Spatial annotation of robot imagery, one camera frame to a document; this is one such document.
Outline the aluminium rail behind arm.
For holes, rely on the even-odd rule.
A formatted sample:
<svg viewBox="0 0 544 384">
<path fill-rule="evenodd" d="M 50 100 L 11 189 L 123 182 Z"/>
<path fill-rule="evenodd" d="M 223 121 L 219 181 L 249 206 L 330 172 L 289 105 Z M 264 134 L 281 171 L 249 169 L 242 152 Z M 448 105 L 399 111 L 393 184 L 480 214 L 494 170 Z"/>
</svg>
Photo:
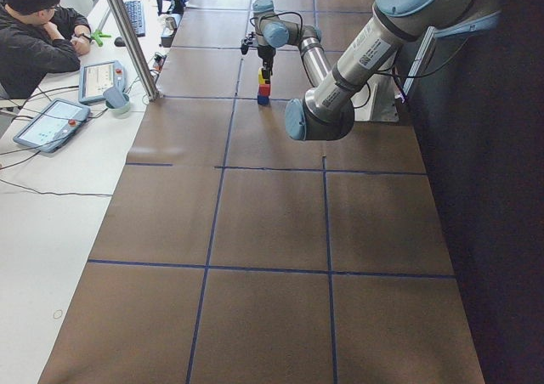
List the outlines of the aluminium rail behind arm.
<svg viewBox="0 0 544 384">
<path fill-rule="evenodd" d="M 403 85 L 403 101 L 408 104 L 411 94 L 415 90 L 417 78 L 422 76 L 427 69 L 436 48 L 435 27 L 429 27 L 425 32 L 420 47 L 412 62 L 408 77 Z"/>
</svg>

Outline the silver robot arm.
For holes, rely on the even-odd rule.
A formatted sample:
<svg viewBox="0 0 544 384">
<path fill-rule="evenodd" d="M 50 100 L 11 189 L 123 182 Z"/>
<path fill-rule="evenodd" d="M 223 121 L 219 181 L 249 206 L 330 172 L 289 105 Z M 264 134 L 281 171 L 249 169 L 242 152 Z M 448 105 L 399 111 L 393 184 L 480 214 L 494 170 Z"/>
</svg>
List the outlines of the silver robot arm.
<svg viewBox="0 0 544 384">
<path fill-rule="evenodd" d="M 242 40 L 241 52 L 255 48 L 264 75 L 271 77 L 276 49 L 294 46 L 312 85 L 302 99 L 287 103 L 287 134 L 299 141 L 337 140 L 354 125 L 353 96 L 400 46 L 430 27 L 455 34 L 491 29 L 500 0 L 375 0 L 372 17 L 335 65 L 328 63 L 313 26 L 283 20 L 272 0 L 255 0 L 252 11 L 254 31 Z"/>
</svg>

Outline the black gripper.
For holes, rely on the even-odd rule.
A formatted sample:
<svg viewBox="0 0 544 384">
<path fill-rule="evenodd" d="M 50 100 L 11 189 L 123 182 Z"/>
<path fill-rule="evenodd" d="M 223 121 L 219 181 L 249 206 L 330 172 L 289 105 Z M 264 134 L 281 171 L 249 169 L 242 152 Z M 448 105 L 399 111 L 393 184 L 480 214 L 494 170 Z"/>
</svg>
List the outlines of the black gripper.
<svg viewBox="0 0 544 384">
<path fill-rule="evenodd" d="M 263 61 L 261 68 L 263 79 L 270 79 L 272 76 L 272 63 L 275 57 L 275 48 L 270 46 L 264 39 L 261 39 L 254 31 L 249 32 L 241 39 L 241 53 L 246 55 L 250 48 L 255 48 L 258 57 Z"/>
</svg>

